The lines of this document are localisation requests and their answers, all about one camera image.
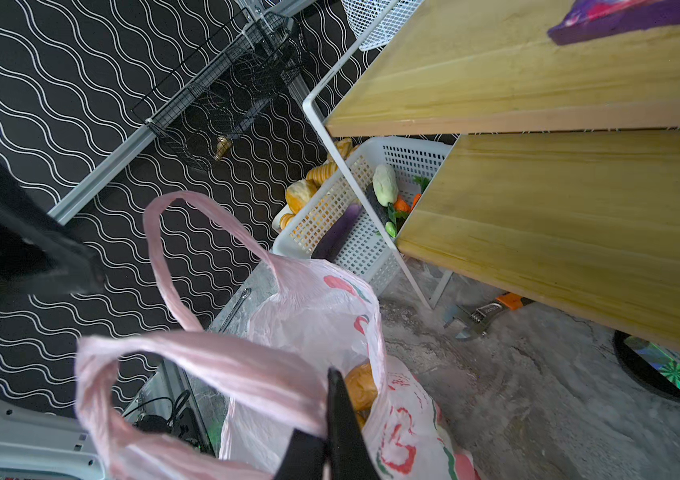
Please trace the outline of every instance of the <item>black wire basket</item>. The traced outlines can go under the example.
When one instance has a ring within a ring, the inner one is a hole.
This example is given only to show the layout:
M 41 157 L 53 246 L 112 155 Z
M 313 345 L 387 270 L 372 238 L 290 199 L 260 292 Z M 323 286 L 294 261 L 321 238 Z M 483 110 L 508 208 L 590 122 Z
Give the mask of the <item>black wire basket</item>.
M 222 159 L 305 62 L 293 19 L 271 13 L 256 22 L 246 18 L 245 11 L 236 14 L 132 109 L 191 168 L 210 170 Z M 194 66 L 226 40 L 227 46 L 194 74 Z M 184 78 L 181 88 L 155 110 Z

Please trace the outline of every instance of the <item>white plastic bag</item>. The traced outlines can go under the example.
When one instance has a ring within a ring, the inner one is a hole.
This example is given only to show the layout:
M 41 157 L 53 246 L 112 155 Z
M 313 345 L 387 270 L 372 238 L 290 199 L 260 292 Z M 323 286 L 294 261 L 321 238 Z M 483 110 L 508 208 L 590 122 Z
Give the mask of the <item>white plastic bag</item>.
M 206 214 L 270 266 L 278 293 L 249 319 L 249 340 L 202 332 L 172 285 L 159 217 L 177 198 Z M 326 371 L 347 374 L 370 360 L 379 395 L 363 429 L 381 478 L 478 478 L 472 459 L 455 451 L 438 425 L 440 411 L 406 366 L 386 358 L 377 298 L 360 278 L 324 260 L 265 251 L 213 200 L 194 192 L 158 197 L 145 209 L 145 233 L 158 288 L 186 332 L 125 340 L 82 339 L 76 358 L 76 412 L 119 480 L 270 478 L 293 428 L 326 436 Z M 231 398 L 220 461 L 176 438 L 146 434 L 110 404 L 118 357 L 157 352 Z

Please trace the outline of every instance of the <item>wooden board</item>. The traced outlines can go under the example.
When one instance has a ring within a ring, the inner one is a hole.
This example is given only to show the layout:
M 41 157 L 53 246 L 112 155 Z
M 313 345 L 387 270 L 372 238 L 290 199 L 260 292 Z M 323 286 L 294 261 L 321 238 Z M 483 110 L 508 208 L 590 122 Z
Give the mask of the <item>wooden board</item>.
M 680 348 L 680 130 L 464 135 L 397 244 Z
M 572 0 L 425 0 L 326 122 L 335 137 L 680 126 L 680 26 L 563 47 Z

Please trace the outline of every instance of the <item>gray marble surface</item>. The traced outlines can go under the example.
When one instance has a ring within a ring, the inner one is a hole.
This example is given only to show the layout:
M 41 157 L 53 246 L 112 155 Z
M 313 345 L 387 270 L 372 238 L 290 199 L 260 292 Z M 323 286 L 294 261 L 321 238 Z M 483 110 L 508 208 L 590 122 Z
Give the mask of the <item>gray marble surface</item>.
M 410 263 L 418 283 L 432 291 L 441 272 Z M 263 264 L 241 288 L 247 286 L 251 296 L 230 335 L 244 335 L 249 315 L 276 291 Z M 454 439 L 486 478 L 680 480 L 680 403 L 648 393 L 620 369 L 612 330 L 539 303 L 503 314 L 472 342 L 454 339 L 459 322 L 443 328 L 447 305 L 478 306 L 499 293 L 454 275 L 431 311 L 399 274 L 381 295 L 388 353 L 440 404 Z M 191 385 L 217 451 L 225 398 L 197 379 Z

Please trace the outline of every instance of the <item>purple package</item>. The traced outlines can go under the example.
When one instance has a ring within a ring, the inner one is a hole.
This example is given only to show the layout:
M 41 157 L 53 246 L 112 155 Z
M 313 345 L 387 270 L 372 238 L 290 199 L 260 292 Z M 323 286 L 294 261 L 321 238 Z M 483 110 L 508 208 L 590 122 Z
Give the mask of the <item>purple package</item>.
M 548 30 L 559 45 L 680 24 L 680 0 L 576 0 L 564 20 Z

